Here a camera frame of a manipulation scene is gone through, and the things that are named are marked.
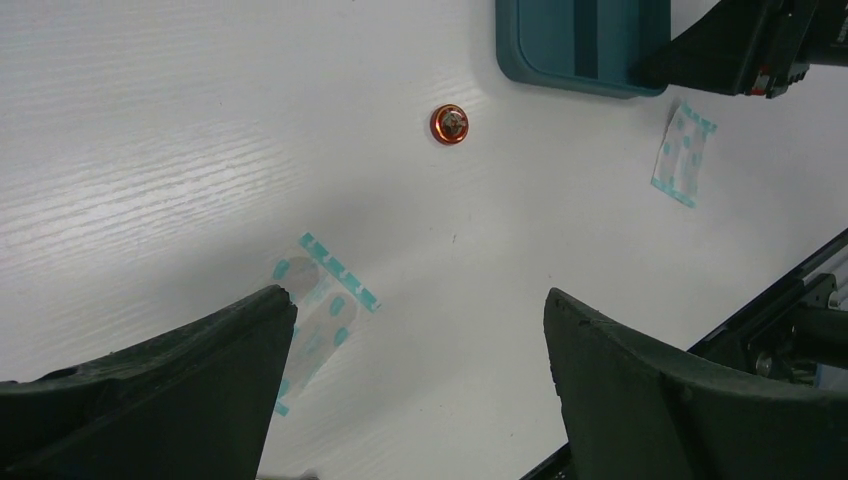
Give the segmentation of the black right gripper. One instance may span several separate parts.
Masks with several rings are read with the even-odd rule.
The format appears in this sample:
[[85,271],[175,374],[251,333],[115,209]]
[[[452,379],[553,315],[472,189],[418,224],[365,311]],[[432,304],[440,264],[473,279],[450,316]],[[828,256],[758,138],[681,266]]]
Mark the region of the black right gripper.
[[846,0],[720,1],[639,60],[632,77],[651,87],[719,94],[745,89],[748,96],[772,99],[803,80],[813,65],[847,65]]

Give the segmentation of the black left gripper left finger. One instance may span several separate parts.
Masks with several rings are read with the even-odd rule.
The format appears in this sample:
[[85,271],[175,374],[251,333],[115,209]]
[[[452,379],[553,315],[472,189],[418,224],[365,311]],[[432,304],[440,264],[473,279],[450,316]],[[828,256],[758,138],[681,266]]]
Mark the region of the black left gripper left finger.
[[1,385],[5,479],[252,479],[297,316],[281,287]]

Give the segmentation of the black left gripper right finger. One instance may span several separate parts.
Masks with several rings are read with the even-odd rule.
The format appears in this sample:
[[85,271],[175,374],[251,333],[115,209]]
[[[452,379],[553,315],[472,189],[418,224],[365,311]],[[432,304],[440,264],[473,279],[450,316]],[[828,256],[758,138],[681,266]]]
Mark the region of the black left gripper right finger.
[[843,479],[847,396],[735,370],[559,289],[544,335],[579,479]]

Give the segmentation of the dark teal divided tray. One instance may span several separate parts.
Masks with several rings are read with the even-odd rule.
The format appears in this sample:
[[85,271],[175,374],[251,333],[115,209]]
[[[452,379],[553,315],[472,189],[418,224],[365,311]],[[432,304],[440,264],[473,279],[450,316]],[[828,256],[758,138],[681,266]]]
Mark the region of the dark teal divided tray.
[[671,40],[668,0],[497,0],[498,65],[510,80],[617,99],[667,86],[630,75]]

